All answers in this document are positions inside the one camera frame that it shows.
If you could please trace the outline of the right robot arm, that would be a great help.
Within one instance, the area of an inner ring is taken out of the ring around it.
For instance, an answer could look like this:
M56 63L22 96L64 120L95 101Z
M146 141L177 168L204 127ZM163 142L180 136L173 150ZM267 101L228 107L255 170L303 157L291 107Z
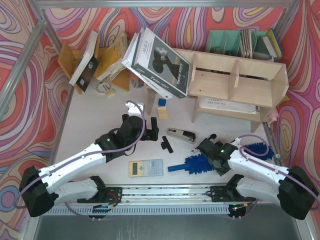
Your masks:
M234 175L222 188L222 194L213 196L212 201L267 201L297 220L304 220L314 203L320 201L317 188L301 167L288 168L261 160L261 153L241 144L241 136L230 143L214 142L215 138L215 134L205 138L196 150L220 176L230 171Z

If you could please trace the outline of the blue microfiber duster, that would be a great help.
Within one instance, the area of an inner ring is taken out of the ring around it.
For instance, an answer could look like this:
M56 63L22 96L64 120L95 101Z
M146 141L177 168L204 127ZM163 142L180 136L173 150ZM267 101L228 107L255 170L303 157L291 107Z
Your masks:
M275 155L271 147L263 142L245 145L244 147L245 153L264 161L272 159ZM204 140L195 148L195 151L200 152L200 154L189 156L183 164L169 166L167 170L169 172L185 170L190 175L223 168L228 170L228 160L231 158L231 154L237 150L239 148L230 143L220 141L213 143L210 140Z

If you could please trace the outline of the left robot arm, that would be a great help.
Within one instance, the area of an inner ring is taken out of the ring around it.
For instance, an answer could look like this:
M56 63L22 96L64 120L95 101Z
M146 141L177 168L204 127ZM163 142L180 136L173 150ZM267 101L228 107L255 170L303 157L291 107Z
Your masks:
M151 128L139 116L122 116L122 125L101 135L83 151L51 166L36 169L28 167L22 176L19 192L31 217L39 217L55 205L78 203L117 204L120 193L106 187L99 176L73 181L88 169L106 164L134 151L139 141L158 140L156 117L151 117Z

